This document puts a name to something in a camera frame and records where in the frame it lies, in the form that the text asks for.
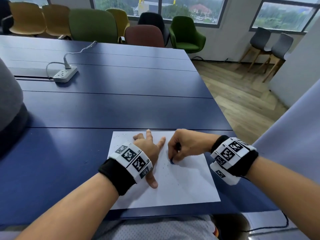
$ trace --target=yellow chair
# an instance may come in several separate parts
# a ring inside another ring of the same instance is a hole
[[[126,28],[130,26],[127,13],[122,9],[118,9],[118,8],[109,8],[109,9],[106,9],[106,11],[111,12],[115,18],[115,22],[117,23],[118,39],[119,39],[121,36],[125,35]]]
[[[9,29],[19,35],[38,35],[46,30],[46,21],[41,8],[29,2],[10,2],[13,26]]]
[[[71,36],[69,28],[70,8],[62,5],[44,5],[42,12],[47,24],[46,33],[52,36]]]

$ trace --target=forearm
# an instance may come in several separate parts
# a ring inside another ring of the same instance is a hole
[[[258,157],[246,177],[310,239],[320,236],[320,185],[273,161]]]
[[[107,177],[97,173],[28,226],[16,240],[87,240],[119,195]]]

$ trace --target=sheet of paper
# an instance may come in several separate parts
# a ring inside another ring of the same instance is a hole
[[[133,136],[138,133],[143,133],[146,138],[146,131],[114,131],[109,155],[122,143],[134,142]],[[178,165],[173,165],[168,160],[168,141],[174,131],[151,131],[151,133],[155,144],[161,137],[166,137],[166,143],[153,169],[154,177],[159,184],[158,188],[153,189],[146,180],[142,180],[132,186],[124,196],[120,196],[111,210],[220,201],[203,154],[186,157]]]

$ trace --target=power strip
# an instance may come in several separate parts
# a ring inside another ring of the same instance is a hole
[[[78,71],[75,65],[71,65],[70,69],[63,68],[57,74],[54,75],[53,80],[56,83],[67,83],[71,77]]]

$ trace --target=red chair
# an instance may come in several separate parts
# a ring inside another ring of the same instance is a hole
[[[164,48],[165,43],[160,29],[153,25],[127,27],[124,32],[127,44]]]

